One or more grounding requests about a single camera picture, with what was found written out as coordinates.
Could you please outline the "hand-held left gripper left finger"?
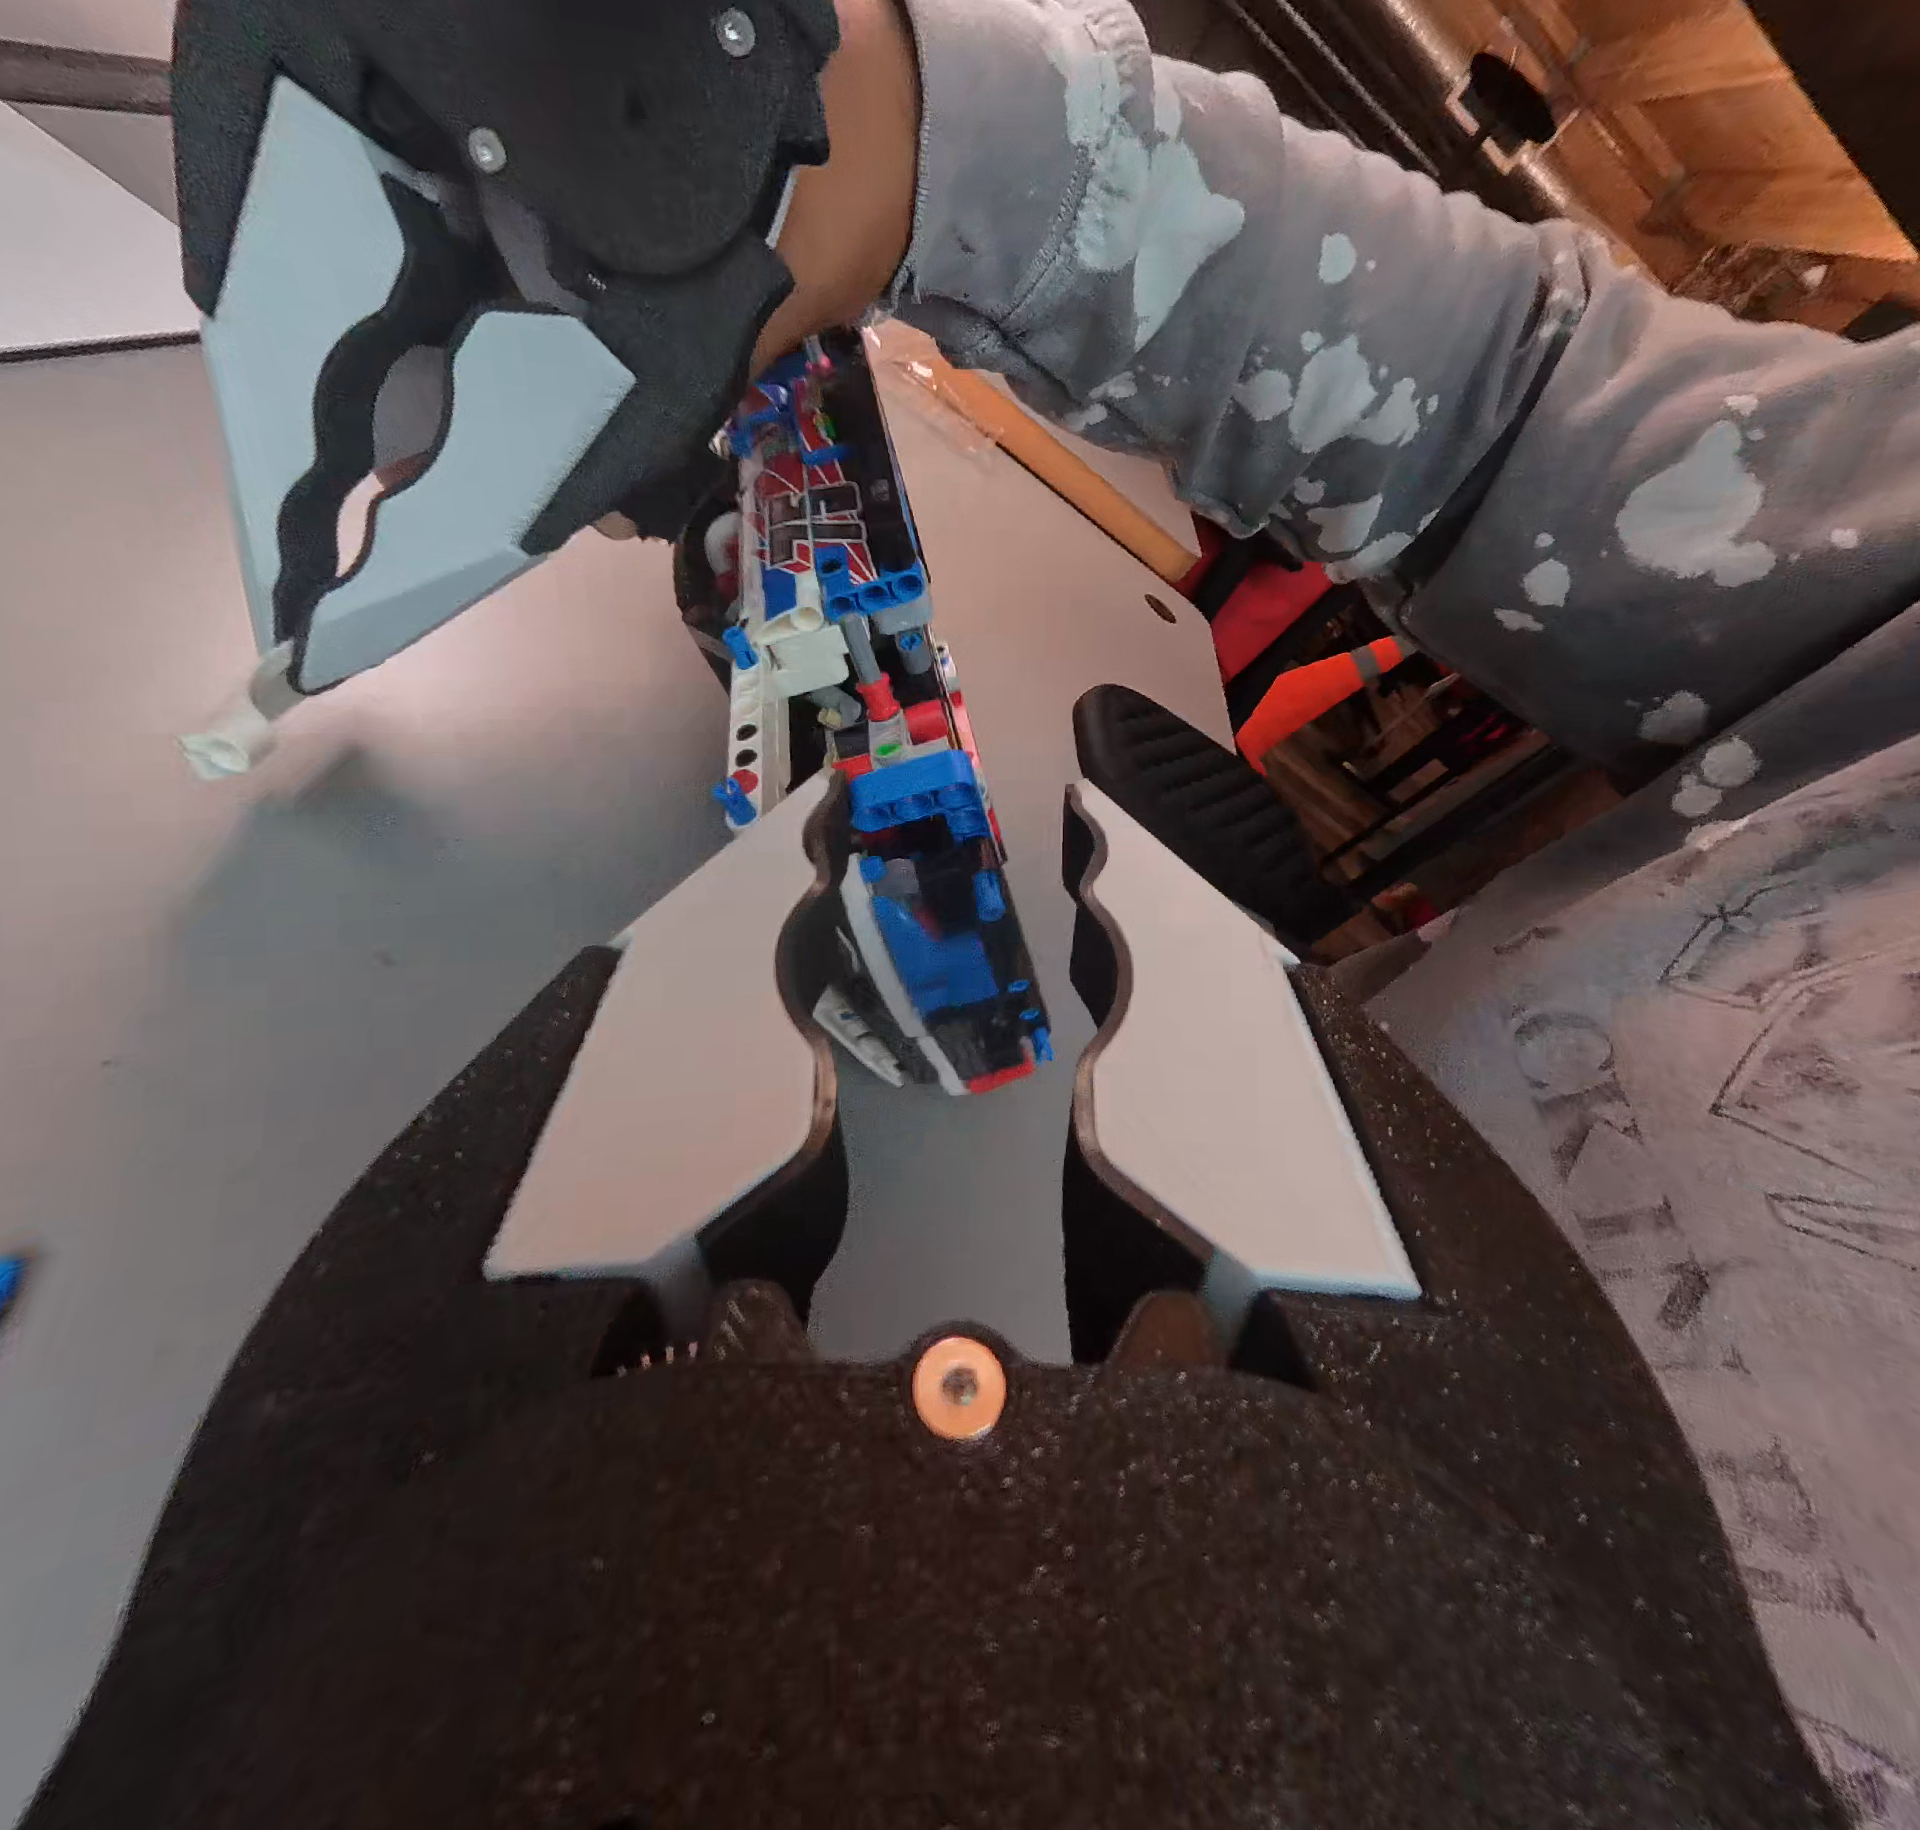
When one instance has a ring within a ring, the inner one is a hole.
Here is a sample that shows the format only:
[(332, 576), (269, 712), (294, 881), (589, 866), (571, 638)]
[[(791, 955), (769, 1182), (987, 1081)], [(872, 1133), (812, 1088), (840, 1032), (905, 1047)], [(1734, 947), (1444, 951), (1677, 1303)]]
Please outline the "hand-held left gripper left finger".
[(619, 939), (485, 1272), (619, 1279), (660, 1313), (766, 1282), (811, 1311), (845, 1233), (838, 1068), (815, 1019), (837, 793), (791, 793)]

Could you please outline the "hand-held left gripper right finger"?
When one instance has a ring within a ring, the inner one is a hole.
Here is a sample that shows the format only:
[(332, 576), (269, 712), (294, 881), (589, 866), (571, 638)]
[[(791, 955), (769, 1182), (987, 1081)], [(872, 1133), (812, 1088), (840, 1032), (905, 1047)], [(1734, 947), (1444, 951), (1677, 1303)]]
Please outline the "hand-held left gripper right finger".
[(1421, 1283), (1309, 1026), (1299, 957), (1106, 791), (1066, 791), (1077, 985), (1097, 1019), (1071, 1105), (1101, 1187), (1198, 1266), (1222, 1338), (1266, 1293)]

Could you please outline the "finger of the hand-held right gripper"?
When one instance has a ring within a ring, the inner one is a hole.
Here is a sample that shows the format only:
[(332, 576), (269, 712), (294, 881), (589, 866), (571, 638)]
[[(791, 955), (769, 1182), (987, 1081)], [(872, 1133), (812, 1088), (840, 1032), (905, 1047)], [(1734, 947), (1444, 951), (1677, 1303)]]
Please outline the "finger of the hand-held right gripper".
[(276, 78), (202, 331), (261, 650), (299, 640), (339, 575), (378, 393), (437, 318), (406, 275), (449, 238), (441, 200), (437, 178)]
[(359, 559), (300, 634), (294, 687), (337, 687), (515, 583), (534, 523), (633, 388), (583, 321), (481, 313), (450, 355), (437, 445), (372, 501)]

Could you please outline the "brick-built toy race car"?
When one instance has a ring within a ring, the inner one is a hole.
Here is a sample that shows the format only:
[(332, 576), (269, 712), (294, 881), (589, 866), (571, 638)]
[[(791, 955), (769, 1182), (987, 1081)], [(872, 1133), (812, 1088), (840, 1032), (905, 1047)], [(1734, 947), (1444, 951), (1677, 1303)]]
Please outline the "brick-built toy race car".
[(714, 448), (733, 485), (675, 542), (675, 599), (731, 693), (731, 832), (849, 786), (840, 974), (815, 1018), (872, 1073), (977, 1098), (1052, 1060), (1005, 839), (866, 341), (756, 377)]

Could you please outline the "white curved wheel arch piece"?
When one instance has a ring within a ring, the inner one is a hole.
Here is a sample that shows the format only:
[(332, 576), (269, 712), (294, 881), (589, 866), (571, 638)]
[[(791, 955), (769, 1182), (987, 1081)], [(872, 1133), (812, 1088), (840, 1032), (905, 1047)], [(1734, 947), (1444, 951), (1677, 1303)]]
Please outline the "white curved wheel arch piece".
[(294, 643), (260, 655), (242, 686), (232, 691), (199, 727), (177, 737), (181, 757), (202, 783), (240, 777), (276, 747), (279, 727), (302, 704), (294, 687)]

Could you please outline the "person's right forearm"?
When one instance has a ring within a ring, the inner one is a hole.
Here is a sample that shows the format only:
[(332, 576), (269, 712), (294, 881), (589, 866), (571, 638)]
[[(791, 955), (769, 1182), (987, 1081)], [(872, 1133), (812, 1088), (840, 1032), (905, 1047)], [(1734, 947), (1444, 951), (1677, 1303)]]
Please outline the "person's right forearm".
[(832, 160), (783, 250), (1161, 460), (1681, 819), (1916, 793), (1916, 334), (1747, 324), (1562, 221), (1153, 54), (1125, 0), (832, 0)]

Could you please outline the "grey desk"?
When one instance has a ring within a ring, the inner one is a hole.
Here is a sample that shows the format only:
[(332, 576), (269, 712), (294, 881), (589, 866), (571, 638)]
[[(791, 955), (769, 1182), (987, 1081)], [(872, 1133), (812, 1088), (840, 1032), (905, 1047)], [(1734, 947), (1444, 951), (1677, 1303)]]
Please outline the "grey desk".
[[(1222, 740), (1209, 622), (889, 363), (882, 388), (1059, 1058), (981, 1103), (845, 1085), (832, 1357), (940, 1321), (1067, 1357), (1071, 708)], [(592, 531), (193, 781), (251, 666), (195, 347), (11, 363), (4, 551), (4, 1826), (106, 1653), (227, 1362), (357, 1179), (564, 968), (722, 838), (725, 693), (670, 552)]]

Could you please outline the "grey paint-splattered clothing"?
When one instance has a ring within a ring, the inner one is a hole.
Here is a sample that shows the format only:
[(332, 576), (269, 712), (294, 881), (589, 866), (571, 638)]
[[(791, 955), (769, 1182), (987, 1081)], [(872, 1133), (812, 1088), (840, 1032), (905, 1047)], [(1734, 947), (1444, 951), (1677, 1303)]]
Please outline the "grey paint-splattered clothing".
[(1609, 1293), (1856, 1826), (1916, 1826), (1916, 728), (1910, 609), (1372, 1006)]

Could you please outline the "orange traffic cone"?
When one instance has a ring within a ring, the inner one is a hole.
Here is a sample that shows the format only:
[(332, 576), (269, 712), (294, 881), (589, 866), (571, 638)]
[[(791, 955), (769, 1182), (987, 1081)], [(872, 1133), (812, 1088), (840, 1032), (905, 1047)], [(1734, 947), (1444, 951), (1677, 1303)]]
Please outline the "orange traffic cone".
[(1240, 755), (1260, 769), (1263, 761), (1288, 737), (1416, 653), (1412, 640), (1382, 637), (1279, 673), (1236, 727)]

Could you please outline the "red bag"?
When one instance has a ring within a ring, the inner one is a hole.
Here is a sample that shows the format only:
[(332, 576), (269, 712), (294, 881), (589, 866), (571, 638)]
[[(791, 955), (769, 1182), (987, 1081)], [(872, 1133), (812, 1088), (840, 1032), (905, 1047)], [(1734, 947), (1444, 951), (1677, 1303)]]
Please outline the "red bag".
[(1288, 564), (1269, 538), (1240, 541), (1204, 517), (1195, 519), (1200, 559), (1184, 594), (1213, 625), (1225, 681), (1248, 670), (1330, 587), (1319, 568)]

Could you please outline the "grey table with wooden edge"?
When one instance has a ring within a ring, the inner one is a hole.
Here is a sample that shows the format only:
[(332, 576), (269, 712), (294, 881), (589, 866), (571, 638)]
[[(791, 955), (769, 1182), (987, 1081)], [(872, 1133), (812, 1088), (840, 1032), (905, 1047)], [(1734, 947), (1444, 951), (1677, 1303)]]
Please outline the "grey table with wooden edge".
[(1158, 462), (1039, 417), (1004, 377), (954, 366), (928, 337), (901, 321), (884, 321), (862, 337), (876, 384), (894, 403), (934, 419), (962, 453), (1018, 464), (1145, 571), (1187, 594), (1202, 546), (1187, 505)]

